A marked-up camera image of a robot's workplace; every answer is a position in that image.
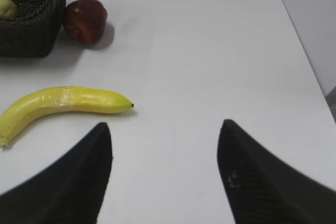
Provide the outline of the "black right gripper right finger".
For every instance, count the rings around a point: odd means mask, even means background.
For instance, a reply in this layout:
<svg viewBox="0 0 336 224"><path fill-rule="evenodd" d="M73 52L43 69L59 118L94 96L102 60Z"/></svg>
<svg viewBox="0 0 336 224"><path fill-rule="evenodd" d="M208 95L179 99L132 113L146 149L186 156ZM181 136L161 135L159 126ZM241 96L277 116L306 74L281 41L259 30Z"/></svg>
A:
<svg viewBox="0 0 336 224"><path fill-rule="evenodd" d="M220 130L217 164L235 223L335 223L335 191L272 154L235 121Z"/></svg>

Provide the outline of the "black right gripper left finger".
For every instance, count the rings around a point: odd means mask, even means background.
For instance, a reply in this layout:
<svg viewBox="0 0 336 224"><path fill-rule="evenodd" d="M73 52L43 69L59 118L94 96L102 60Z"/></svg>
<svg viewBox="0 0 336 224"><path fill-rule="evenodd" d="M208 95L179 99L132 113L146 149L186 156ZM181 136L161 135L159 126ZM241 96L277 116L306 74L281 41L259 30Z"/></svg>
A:
<svg viewBox="0 0 336 224"><path fill-rule="evenodd" d="M110 130L98 123L49 167L1 195L1 223L97 223L112 160Z"/></svg>

